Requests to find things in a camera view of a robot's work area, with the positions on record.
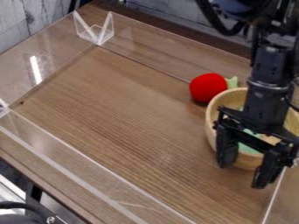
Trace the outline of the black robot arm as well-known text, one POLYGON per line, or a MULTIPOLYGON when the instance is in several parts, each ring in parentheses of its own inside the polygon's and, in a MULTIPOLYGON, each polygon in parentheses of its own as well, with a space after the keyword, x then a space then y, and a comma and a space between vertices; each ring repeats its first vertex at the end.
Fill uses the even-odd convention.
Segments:
POLYGON ((217 107, 216 161, 228 168, 239 145, 263 154, 251 186, 263 189, 295 165, 299 136, 284 127, 299 81, 299 0, 195 0, 224 36, 252 31, 251 66, 243 109, 217 107))

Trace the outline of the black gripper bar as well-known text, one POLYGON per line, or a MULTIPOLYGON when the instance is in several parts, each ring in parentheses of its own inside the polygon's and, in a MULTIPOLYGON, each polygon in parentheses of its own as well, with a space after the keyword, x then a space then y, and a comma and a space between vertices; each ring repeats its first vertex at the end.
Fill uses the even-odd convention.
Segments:
POLYGON ((217 107, 216 161, 220 168, 231 167, 239 158, 239 144, 263 155, 261 165, 256 168, 251 187, 264 189, 276 181, 285 166, 295 164, 299 151, 299 137, 284 126, 265 127, 243 120, 240 110, 217 107))

